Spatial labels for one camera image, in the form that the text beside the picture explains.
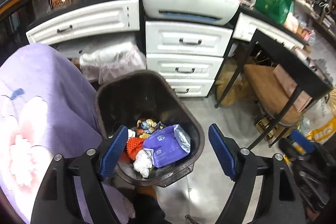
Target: white drawer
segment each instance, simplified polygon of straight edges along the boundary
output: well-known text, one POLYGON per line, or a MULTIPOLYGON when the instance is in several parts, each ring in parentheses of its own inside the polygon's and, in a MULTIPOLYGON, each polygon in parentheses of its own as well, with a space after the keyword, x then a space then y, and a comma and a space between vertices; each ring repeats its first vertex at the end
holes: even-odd
POLYGON ((139 29, 139 0, 116 0, 54 17, 29 30, 26 35, 29 43, 54 44, 79 37, 139 29))
POLYGON ((166 79, 179 97, 205 97, 214 80, 206 79, 166 79))
POLYGON ((147 68, 164 78, 213 80, 222 62, 223 58, 213 56, 147 54, 147 68))
POLYGON ((182 22, 147 21, 148 53, 224 55, 232 30, 182 22))
POLYGON ((232 37, 240 40, 251 41, 257 28, 269 37, 276 39, 279 43, 284 43, 285 47, 288 49, 291 49, 293 46, 297 46, 299 48, 303 48, 304 46, 298 40, 278 28, 243 13, 239 14, 232 37))

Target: black trash can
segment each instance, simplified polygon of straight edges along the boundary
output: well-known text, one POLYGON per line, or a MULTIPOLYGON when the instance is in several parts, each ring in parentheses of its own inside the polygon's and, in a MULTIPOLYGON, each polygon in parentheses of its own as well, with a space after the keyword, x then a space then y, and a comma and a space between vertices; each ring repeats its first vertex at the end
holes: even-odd
POLYGON ((118 175, 136 186, 166 187, 189 174, 204 148, 204 132, 168 83, 159 74, 141 70, 102 85, 95 109, 103 138, 113 135, 121 124, 137 125, 140 117, 152 117, 165 125, 180 124, 191 138, 190 154, 162 168, 154 168, 147 179, 133 165, 119 160, 118 175))

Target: drawer handle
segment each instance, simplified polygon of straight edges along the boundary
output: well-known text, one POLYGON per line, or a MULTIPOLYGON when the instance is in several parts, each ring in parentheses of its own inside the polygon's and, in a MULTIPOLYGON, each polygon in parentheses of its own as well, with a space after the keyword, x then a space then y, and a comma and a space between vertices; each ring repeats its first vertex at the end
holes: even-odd
POLYGON ((191 71, 179 71, 179 68, 175 68, 175 71, 178 72, 178 73, 194 73, 195 71, 195 68, 192 68, 191 71))
POLYGON ((181 44, 186 44, 186 45, 199 45, 202 43, 202 39, 199 39, 198 42, 187 42, 187 41, 183 41, 183 38, 180 38, 179 42, 181 44))
POLYGON ((175 93, 178 93, 178 94, 186 94, 189 92, 189 89, 186 89, 185 91, 175 91, 175 93))
POLYGON ((65 32, 66 30, 70 30, 70 29, 72 29, 72 25, 69 25, 69 27, 66 27, 66 28, 64 28, 64 29, 57 29, 57 33, 60 33, 60 32, 65 32))

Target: silver bolt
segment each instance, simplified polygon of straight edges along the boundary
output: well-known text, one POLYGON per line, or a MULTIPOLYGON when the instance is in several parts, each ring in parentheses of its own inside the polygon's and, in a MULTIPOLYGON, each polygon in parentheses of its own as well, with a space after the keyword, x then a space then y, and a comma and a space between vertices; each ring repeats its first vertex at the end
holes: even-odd
POLYGON ((250 150, 248 150, 247 148, 242 148, 240 150, 240 152, 243 154, 243 155, 248 155, 250 153, 250 150))
POLYGON ((59 161, 61 158, 62 158, 62 155, 61 155, 61 154, 57 154, 57 155, 54 157, 54 160, 59 161))
POLYGON ((277 160, 282 160, 282 159, 283 159, 283 157, 282 157, 281 154, 275 154, 274 157, 275 157, 277 160))
POLYGON ((86 154, 89 156, 93 156, 95 154, 96 150, 94 150, 93 148, 89 149, 86 151, 86 154))

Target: purple blanket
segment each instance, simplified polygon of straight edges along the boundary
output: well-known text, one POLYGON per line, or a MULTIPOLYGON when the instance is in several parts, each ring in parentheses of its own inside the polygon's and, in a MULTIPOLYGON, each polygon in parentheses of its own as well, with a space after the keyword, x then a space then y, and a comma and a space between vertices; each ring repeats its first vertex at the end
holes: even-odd
MULTIPOLYGON (((26 223, 53 156, 80 156, 100 144, 94 99, 80 71, 49 46, 25 46, 1 66, 0 187, 26 223)), ((112 207, 121 223, 127 223, 122 194, 104 188, 116 201, 112 207)), ((82 190, 78 200, 84 220, 92 222, 82 190)))

